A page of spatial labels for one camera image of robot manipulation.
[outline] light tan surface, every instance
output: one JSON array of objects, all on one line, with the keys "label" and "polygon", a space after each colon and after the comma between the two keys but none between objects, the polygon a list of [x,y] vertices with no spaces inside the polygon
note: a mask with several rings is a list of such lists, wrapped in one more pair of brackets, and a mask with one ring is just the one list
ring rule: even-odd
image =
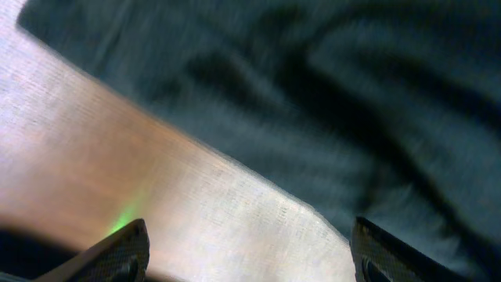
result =
[{"label": "light tan surface", "polygon": [[347,242],[310,208],[18,31],[23,2],[0,7],[0,227],[86,249],[143,217],[154,277],[354,280]]}]

